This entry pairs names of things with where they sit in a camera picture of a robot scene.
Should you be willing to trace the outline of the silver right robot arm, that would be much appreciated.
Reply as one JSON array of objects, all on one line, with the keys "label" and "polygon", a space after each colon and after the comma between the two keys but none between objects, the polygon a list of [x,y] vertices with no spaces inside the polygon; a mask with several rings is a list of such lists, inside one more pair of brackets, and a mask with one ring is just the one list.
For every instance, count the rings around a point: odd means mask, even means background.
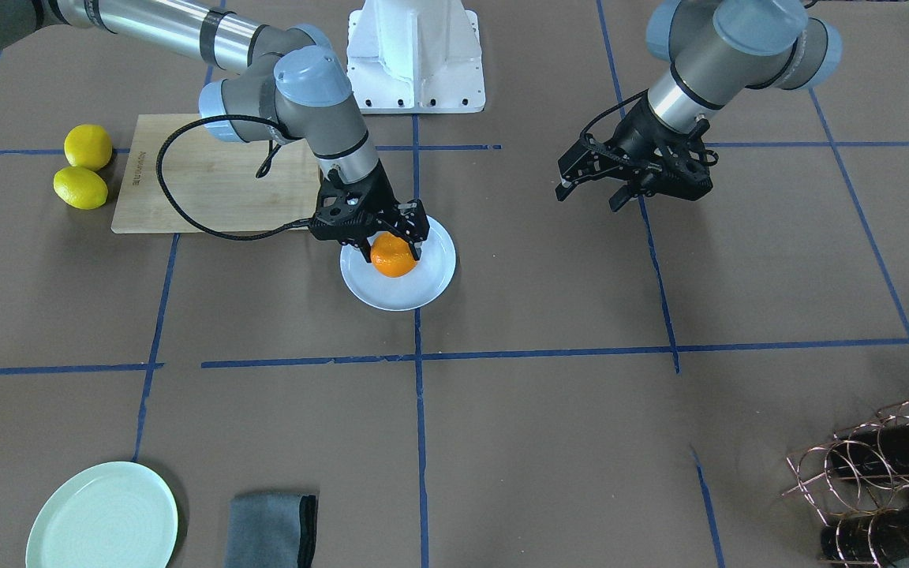
[{"label": "silver right robot arm", "polygon": [[267,154],[304,141],[320,169],[317,205],[290,229],[336,241],[374,258],[389,236],[419,260],[432,227],[418,199],[396,199],[350,79],[320,29],[278,28],[199,1],[0,1],[0,54],[52,28],[97,30],[104,47],[140,42],[147,84],[186,94],[176,62],[227,72],[202,87],[199,117],[170,134],[206,127],[227,143],[267,143]]}]

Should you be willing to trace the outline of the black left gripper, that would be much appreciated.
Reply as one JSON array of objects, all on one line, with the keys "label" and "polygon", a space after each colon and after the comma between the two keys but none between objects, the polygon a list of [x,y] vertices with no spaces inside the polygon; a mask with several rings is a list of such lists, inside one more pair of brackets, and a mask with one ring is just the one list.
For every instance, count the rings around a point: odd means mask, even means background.
[{"label": "black left gripper", "polygon": [[[610,139],[596,140],[590,133],[592,126],[629,103],[632,107]],[[710,126],[700,113],[691,132],[676,132],[654,114],[646,99],[624,100],[596,115],[581,130],[581,139],[558,158],[556,200],[563,202],[578,185],[605,177],[622,182],[609,197],[613,213],[645,196],[698,200],[712,190],[710,168],[717,164],[717,152],[702,139]]]}]

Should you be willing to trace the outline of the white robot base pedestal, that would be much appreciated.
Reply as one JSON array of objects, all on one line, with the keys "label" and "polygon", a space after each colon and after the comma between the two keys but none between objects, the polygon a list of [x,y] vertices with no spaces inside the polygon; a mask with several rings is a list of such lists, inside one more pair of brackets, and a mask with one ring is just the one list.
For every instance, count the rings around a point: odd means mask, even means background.
[{"label": "white robot base pedestal", "polygon": [[349,14],[346,71],[365,115],[479,113],[479,18],[461,1],[365,1]]}]

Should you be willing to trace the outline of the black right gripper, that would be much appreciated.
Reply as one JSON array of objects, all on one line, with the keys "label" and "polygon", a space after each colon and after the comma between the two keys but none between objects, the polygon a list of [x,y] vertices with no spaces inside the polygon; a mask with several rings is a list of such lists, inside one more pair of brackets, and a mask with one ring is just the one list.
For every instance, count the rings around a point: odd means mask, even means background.
[{"label": "black right gripper", "polygon": [[372,263],[368,239],[388,231],[407,242],[411,258],[418,263],[430,224],[421,201],[397,201],[382,166],[351,183],[343,182],[339,167],[333,166],[321,181],[309,230],[317,240],[353,242],[366,263]]}]

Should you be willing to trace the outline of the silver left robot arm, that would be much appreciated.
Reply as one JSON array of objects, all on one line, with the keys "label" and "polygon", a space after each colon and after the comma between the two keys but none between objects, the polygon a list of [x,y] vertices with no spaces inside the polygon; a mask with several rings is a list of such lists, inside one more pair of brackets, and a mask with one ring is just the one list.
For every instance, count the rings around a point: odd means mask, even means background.
[{"label": "silver left robot arm", "polygon": [[711,119],[744,90],[814,88],[844,54],[838,30],[801,1],[664,1],[645,42],[668,71],[610,108],[622,118],[608,140],[581,130],[558,161],[558,200],[602,178],[621,182],[614,211],[639,196],[702,198],[718,160],[703,141]]}]

